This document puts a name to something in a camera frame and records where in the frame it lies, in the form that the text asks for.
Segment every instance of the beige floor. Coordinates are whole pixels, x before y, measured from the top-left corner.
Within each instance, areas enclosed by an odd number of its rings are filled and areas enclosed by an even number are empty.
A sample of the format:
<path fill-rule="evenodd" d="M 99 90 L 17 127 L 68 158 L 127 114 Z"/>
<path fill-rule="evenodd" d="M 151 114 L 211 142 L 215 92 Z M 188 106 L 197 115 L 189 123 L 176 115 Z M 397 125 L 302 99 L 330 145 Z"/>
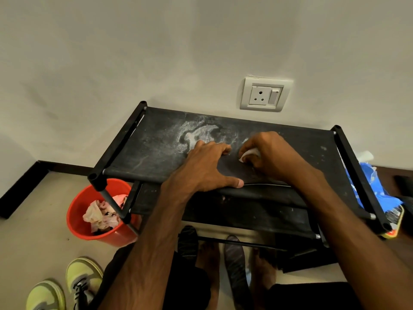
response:
<path fill-rule="evenodd" d="M 54 278 L 64 287 L 66 303 L 70 306 L 72 299 L 65 287 L 65 270 L 69 262 L 86 255 L 105 268 L 111 260 L 116 248 L 98 241 L 77 239 L 66 227 L 67 208 L 86 185 L 85 177 L 51 172 L 8 220 L 0 221 L 2 309 L 23 309 L 31 287 L 45 278 Z M 261 238 L 247 230 L 193 225 L 202 236 L 225 238 L 235 234 L 244 241 Z M 244 250 L 248 260 L 250 251 L 246 247 Z M 218 308 L 234 309 L 222 254 L 220 275 Z M 294 284 L 345 281 L 345 278 L 338 265 L 328 265 L 290 274 L 278 272 L 277 281 Z"/>

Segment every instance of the black pants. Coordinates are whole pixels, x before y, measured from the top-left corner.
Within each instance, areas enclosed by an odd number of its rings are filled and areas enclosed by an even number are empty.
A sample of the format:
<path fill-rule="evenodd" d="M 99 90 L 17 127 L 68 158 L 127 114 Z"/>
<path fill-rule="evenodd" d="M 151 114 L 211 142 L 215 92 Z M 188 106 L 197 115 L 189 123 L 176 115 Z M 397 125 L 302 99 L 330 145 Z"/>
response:
<path fill-rule="evenodd" d="M 119 273 L 134 244 L 116 251 L 106 267 L 102 284 L 89 309 L 97 309 Z M 205 310 L 211 297 L 206 272 L 191 266 L 178 253 L 174 253 L 165 291 L 163 309 Z M 321 309 L 362 309 L 348 283 L 276 284 L 265 295 L 267 310 L 303 309 L 313 306 Z"/>

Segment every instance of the red trash can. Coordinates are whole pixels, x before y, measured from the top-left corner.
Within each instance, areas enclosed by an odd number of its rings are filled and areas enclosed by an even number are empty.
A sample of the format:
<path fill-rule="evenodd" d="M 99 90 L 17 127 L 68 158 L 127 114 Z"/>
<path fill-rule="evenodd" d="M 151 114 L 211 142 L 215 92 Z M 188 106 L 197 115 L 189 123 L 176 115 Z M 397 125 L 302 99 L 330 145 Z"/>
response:
<path fill-rule="evenodd" d="M 131 191 L 131 187 L 125 181 L 116 178 L 107 179 L 106 190 L 113 197 L 126 194 Z M 93 235 L 90 231 L 90 223 L 83 220 L 90 203 L 95 200 L 103 201 L 103 197 L 92 185 L 87 186 L 73 199 L 66 214 L 67 227 L 70 232 L 80 239 L 98 240 L 115 247 L 123 247 L 137 240 L 137 235 L 122 221 L 109 232 L 101 235 Z M 132 214 L 131 223 L 139 229 L 142 217 Z"/>

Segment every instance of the black baseboard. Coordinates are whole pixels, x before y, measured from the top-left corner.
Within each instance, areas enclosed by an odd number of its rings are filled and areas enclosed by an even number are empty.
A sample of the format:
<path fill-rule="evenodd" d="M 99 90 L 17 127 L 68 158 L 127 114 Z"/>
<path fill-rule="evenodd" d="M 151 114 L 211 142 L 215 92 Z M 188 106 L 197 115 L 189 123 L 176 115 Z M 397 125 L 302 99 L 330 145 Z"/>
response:
<path fill-rule="evenodd" d="M 48 172 L 41 162 L 35 162 L 0 198 L 0 217 L 8 219 Z"/>
<path fill-rule="evenodd" d="M 37 161 L 0 198 L 0 217 L 8 219 L 49 171 L 88 176 L 92 167 Z"/>

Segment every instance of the yellow sneaker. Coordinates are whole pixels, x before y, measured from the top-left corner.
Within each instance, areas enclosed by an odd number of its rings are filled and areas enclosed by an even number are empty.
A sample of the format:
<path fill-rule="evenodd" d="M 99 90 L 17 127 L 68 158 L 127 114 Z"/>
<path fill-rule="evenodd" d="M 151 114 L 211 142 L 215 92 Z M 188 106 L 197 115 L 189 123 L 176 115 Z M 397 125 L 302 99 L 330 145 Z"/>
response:
<path fill-rule="evenodd" d="M 26 310 L 65 310 L 65 308 L 65 295 L 60 286 L 51 280 L 36 284 L 26 301 Z"/>
<path fill-rule="evenodd" d="M 69 292 L 74 295 L 74 309 L 84 308 L 95 297 L 102 283 L 103 270 L 93 260 L 80 257 L 66 269 L 66 283 Z"/>

